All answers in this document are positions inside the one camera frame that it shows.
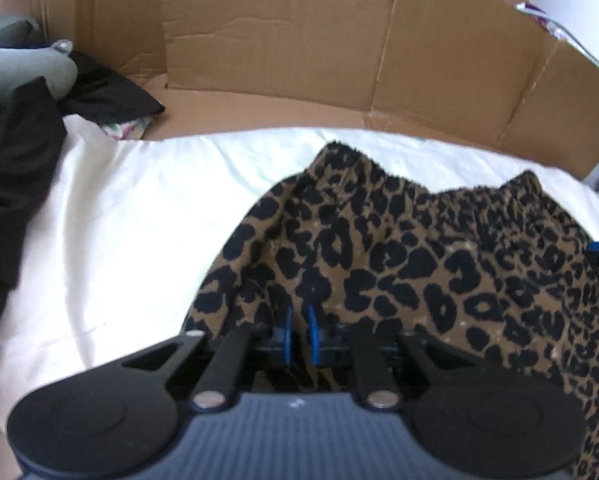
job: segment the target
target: black fabric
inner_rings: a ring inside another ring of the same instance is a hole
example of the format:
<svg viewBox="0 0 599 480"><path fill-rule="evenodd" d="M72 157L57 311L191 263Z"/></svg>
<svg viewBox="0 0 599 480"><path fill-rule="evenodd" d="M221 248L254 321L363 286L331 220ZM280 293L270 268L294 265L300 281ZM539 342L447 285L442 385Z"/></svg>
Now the black fabric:
<svg viewBox="0 0 599 480"><path fill-rule="evenodd" d="M131 80L88 56L73 52L77 81L70 93L58 103L64 115L79 114L104 125L126 123L160 114L164 106Z"/></svg>
<svg viewBox="0 0 599 480"><path fill-rule="evenodd" d="M46 199L66 138L43 78L17 88L0 113L0 315L17 285L26 226Z"/></svg>

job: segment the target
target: gray ribbed panel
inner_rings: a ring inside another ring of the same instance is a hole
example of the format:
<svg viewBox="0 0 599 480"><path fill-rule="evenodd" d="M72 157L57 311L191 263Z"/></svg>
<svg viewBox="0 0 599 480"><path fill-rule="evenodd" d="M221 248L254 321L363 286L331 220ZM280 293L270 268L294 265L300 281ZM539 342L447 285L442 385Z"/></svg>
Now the gray ribbed panel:
<svg viewBox="0 0 599 480"><path fill-rule="evenodd" d="M398 416L362 410L349 394L244 394L229 412L196 416L166 459L123 480L477 478L426 453Z"/></svg>

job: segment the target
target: white sheet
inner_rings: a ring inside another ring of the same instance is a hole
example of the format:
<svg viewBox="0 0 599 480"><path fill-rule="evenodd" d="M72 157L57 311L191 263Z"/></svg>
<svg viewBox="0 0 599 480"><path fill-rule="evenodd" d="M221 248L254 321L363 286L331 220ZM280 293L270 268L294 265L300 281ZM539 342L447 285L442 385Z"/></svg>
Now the white sheet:
<svg viewBox="0 0 599 480"><path fill-rule="evenodd" d="M0 322L0 480L13 404L42 384L169 338L250 206L329 141L431 191L499 186L526 169L599 240L599 196L561 170L414 137L283 128L117 142L78 116L48 201L31 222L22 277Z"/></svg>

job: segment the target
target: leopard print fabric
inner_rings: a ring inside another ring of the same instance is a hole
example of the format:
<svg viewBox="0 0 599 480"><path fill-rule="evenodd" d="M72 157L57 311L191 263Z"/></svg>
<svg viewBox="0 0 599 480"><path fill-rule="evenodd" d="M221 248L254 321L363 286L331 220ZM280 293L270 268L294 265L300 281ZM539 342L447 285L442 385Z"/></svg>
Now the leopard print fabric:
<svg viewBox="0 0 599 480"><path fill-rule="evenodd" d="M432 194L332 143L253 206L185 328L219 336L271 323L281 304L297 312L320 303L330 320L379 337L424 330L536 370L581 402L587 436L573 473L599 480L599 269L583 254L588 242L533 173L499 189ZM302 389L339 384L305 365L280 373Z"/></svg>

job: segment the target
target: leopard print pattern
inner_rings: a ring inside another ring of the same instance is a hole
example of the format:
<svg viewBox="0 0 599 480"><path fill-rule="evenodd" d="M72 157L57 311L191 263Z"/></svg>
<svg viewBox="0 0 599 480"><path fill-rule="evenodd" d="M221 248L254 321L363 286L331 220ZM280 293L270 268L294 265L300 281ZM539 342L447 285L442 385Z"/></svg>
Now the leopard print pattern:
<svg viewBox="0 0 599 480"><path fill-rule="evenodd" d="M587 435L573 474L599 480L599 269L583 254L589 241L531 172L499 189L432 194L332 143L253 206L185 328L219 336L271 323L281 304L320 303L331 321L379 337L423 330L535 370L581 402ZM301 389L340 383L301 364L279 374ZM283 388L279 376L268 379Z"/></svg>

